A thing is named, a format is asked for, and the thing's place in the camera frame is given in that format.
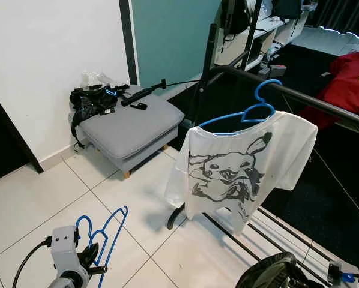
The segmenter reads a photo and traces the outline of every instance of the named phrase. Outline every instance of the curtain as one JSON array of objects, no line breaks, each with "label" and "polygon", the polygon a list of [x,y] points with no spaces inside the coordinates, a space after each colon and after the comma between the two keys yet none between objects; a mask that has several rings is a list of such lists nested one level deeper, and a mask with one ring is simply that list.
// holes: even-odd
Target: curtain
[{"label": "curtain", "polygon": [[359,36],[359,0],[319,0],[309,24]]}]

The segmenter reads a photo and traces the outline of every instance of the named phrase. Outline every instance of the white tile floor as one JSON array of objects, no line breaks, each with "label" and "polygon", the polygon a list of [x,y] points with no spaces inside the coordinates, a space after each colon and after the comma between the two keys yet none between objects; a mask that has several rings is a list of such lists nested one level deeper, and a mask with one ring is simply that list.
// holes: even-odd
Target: white tile floor
[{"label": "white tile floor", "polygon": [[355,45],[359,44],[359,39],[352,34],[344,35],[322,28],[304,27],[302,33],[292,41],[292,44],[341,56],[348,54]]},{"label": "white tile floor", "polygon": [[[102,287],[234,287],[240,275],[256,263],[252,256],[203,215],[193,221],[180,215],[170,231],[164,226],[173,208],[163,193],[177,154],[169,148],[123,179],[116,167],[89,146],[40,175],[25,166],[0,179],[0,287],[11,287],[23,258],[55,227],[74,224],[87,214],[98,229],[123,205],[128,206],[129,215]],[[231,230],[229,216],[225,209],[214,214]],[[245,227],[237,237],[259,257],[280,250],[254,229],[324,276],[328,262],[307,245],[260,212],[251,223],[253,228]],[[119,222],[112,220],[107,230],[118,227]],[[80,234],[87,235],[85,225],[80,226]],[[78,251],[84,246],[81,240]],[[26,264],[18,288],[47,287],[55,273],[50,250],[41,248]],[[89,286],[97,287],[98,277]]]}]

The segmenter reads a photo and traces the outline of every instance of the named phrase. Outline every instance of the dark floor mat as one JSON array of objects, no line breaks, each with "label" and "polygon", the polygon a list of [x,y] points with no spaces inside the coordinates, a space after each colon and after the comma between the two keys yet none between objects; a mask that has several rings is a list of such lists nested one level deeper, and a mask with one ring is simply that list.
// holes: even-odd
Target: dark floor mat
[{"label": "dark floor mat", "polygon": [[[287,66],[285,75],[280,78],[285,86],[316,97],[331,80],[321,74],[328,71],[335,56],[293,45],[285,46],[279,54],[274,63]],[[206,91],[198,123],[242,111],[254,104],[255,87],[255,83],[234,76],[221,77]],[[187,113],[194,88],[180,93],[170,102]],[[276,110],[289,111],[282,95],[266,86],[261,90],[261,96]],[[304,108],[292,100],[288,103],[297,113]],[[208,127],[213,132],[243,128],[237,118]],[[180,127],[178,137],[170,143],[177,150],[181,149],[186,132]],[[333,126],[319,132],[315,149],[359,205],[359,134]],[[274,190],[263,206],[343,260],[359,267],[359,210],[316,153],[312,154],[312,161],[304,169],[295,190]]]}]

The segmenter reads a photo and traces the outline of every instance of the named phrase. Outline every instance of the black metal rack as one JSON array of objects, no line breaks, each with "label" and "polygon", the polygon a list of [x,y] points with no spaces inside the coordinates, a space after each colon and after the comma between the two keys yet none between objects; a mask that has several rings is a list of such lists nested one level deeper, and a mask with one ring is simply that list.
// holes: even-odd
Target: black metal rack
[{"label": "black metal rack", "polygon": [[[208,44],[207,49],[205,53],[205,60],[204,60],[204,68],[202,72],[201,79],[198,83],[198,86],[195,90],[195,95],[193,98],[193,104],[191,108],[189,109],[189,113],[187,115],[187,122],[191,123],[192,125],[198,123],[198,107],[199,103],[201,102],[202,97],[204,96],[207,87],[213,84],[217,79],[219,79],[224,73],[231,74],[234,76],[237,76],[239,78],[243,79],[249,79],[251,81],[254,81],[256,83],[261,83],[263,81],[263,78],[258,77],[254,74],[245,72],[245,66],[247,64],[248,55],[250,53],[250,46],[251,42],[253,40],[254,31],[256,29],[256,22],[258,19],[258,13],[259,13],[259,7],[261,6],[261,0],[256,1],[255,6],[255,12],[252,17],[252,23],[250,25],[248,40],[246,42],[246,47],[242,54],[240,54],[237,58],[235,58],[229,65],[227,66],[217,66],[212,69],[210,69],[211,63],[212,63],[212,57],[213,57],[213,50],[214,50],[214,42],[215,42],[215,35],[217,26],[215,24],[212,24],[210,26],[210,32],[208,37]],[[237,65],[237,63],[241,62],[240,68],[234,68],[234,66]],[[214,77],[209,79],[210,74],[215,74]],[[296,90],[275,84],[275,83],[269,83],[267,86],[269,86],[271,89],[277,92],[281,92],[282,95],[285,97],[289,97],[295,101],[301,102],[303,104],[312,106],[318,110],[321,110],[327,114],[333,115],[335,117],[338,117],[344,121],[350,122],[352,124],[355,124],[359,126],[359,116],[351,113],[349,111],[346,111],[342,108],[339,108],[337,106],[331,105],[327,102],[321,101],[319,99],[313,98],[309,95],[306,95],[304,93],[298,92]],[[171,230],[173,228],[173,223],[176,219],[176,217],[183,211],[185,208],[185,204],[183,204],[180,208],[177,208],[173,211],[172,215],[169,217],[167,221],[167,228]],[[275,222],[277,225],[285,229],[288,233],[290,233],[292,236],[296,237],[298,240],[300,240],[302,243],[307,245],[310,249],[318,253],[320,256],[322,256],[327,261],[332,261],[330,257],[328,257],[326,254],[321,252],[319,249],[308,243],[305,239],[297,235],[295,232],[293,232],[291,229],[286,227],[283,223],[278,221],[276,218],[274,218],[272,215],[264,211],[261,207],[258,208],[258,211],[262,214],[264,214],[267,218],[269,218],[271,221]],[[249,253],[254,259],[257,261],[260,261],[261,258],[258,257],[254,252],[252,252],[248,247],[246,247],[242,242],[237,240],[229,231],[227,231],[220,223],[218,223],[215,219],[210,217],[208,214],[203,213],[203,215],[210,220],[210,222],[213,223],[218,229],[220,229],[225,235],[227,235],[231,240],[233,240],[237,245],[239,245],[243,250]],[[285,250],[277,243],[275,243],[272,239],[270,239],[267,235],[265,235],[263,232],[261,232],[258,228],[253,226],[251,223],[247,224],[250,228],[252,228],[256,233],[260,234],[263,238],[265,238],[268,242],[270,242],[272,245],[274,245],[276,248],[278,248],[280,251],[284,252]],[[297,261],[297,263],[304,268],[307,272],[309,272],[311,275],[313,275],[317,280],[322,282],[327,287],[330,287],[331,284],[327,282],[325,279],[317,275],[314,271],[312,271],[309,267],[307,267],[304,263],[301,263],[300,261]]]}]

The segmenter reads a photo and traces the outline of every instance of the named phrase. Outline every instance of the white wall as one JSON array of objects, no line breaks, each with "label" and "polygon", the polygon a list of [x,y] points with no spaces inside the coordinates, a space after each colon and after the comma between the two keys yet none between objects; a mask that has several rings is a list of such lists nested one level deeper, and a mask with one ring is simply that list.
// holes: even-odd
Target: white wall
[{"label": "white wall", "polygon": [[83,70],[129,81],[117,0],[0,0],[0,103],[39,161],[75,142]]}]

